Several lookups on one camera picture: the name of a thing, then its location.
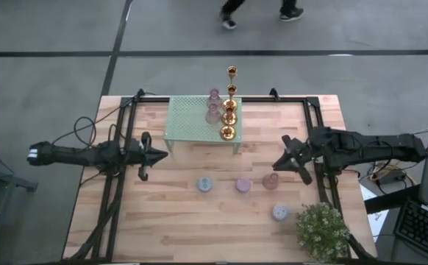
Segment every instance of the person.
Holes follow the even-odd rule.
[[[232,20],[232,14],[244,3],[245,0],[227,0],[221,9],[222,26],[226,29],[234,29],[237,23]],[[284,22],[298,20],[304,15],[304,9],[296,7],[297,0],[282,0],[279,10],[279,19]]]

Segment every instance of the black shoe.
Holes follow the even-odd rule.
[[[226,29],[234,29],[237,27],[237,23],[232,20],[231,16],[221,12],[221,22],[222,26]]]
[[[279,19],[284,22],[295,21],[300,19],[302,15],[304,15],[304,9],[296,8],[295,10],[292,10],[288,14],[281,14],[279,16]]]

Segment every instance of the wooden table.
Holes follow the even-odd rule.
[[[344,130],[337,96],[319,99],[325,125]],[[115,109],[120,101],[120,96],[102,97],[97,118]],[[142,132],[149,131],[152,146],[165,150],[167,109],[168,103],[138,104],[133,137],[140,138]],[[117,112],[96,125],[96,142],[107,140],[109,127],[116,123],[116,118]],[[316,183],[306,186],[296,173],[278,172],[281,183],[276,191],[267,191],[261,184],[283,152],[282,135],[306,140],[302,104],[246,103],[242,125],[243,143],[236,155],[229,144],[178,143],[172,155],[149,170],[147,182],[139,180],[137,166],[128,167],[113,261],[310,260],[296,242],[294,215],[302,211],[302,204],[319,202]],[[86,169],[82,180],[95,173],[95,169]],[[213,189],[206,194],[196,187],[202,176],[209,176],[214,182]],[[249,193],[235,190],[237,177],[252,180]],[[357,178],[347,172],[339,179],[346,224],[367,251],[376,255]],[[97,177],[79,190],[64,257],[74,254],[95,227],[103,187],[104,177]],[[284,222],[271,218],[271,209],[279,203],[292,212]]]

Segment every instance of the concrete floor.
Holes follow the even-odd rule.
[[[251,0],[235,14],[240,26],[234,32],[216,24],[222,2],[135,1],[121,50],[428,49],[428,0],[299,1],[306,16],[291,24],[277,21],[279,1]],[[0,1],[0,52],[111,51],[123,6],[124,0]],[[94,117],[109,61],[0,58],[0,157],[40,183],[35,193],[18,189],[13,197],[0,232],[0,264],[60,259],[82,168],[31,167],[25,157],[30,144],[70,131],[80,116]],[[139,88],[205,94],[225,86],[230,65],[239,68],[242,94],[276,88],[281,94],[339,95],[349,130],[397,134],[428,128],[423,55],[127,57],[118,59],[110,94],[132,95]],[[79,146],[72,137],[61,144]],[[421,166],[410,170],[417,180]],[[388,253],[379,247],[382,257]]]

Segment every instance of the green plant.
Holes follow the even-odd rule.
[[[327,203],[302,205],[297,214],[297,241],[308,255],[319,262],[333,262],[346,254],[349,230],[340,212]]]

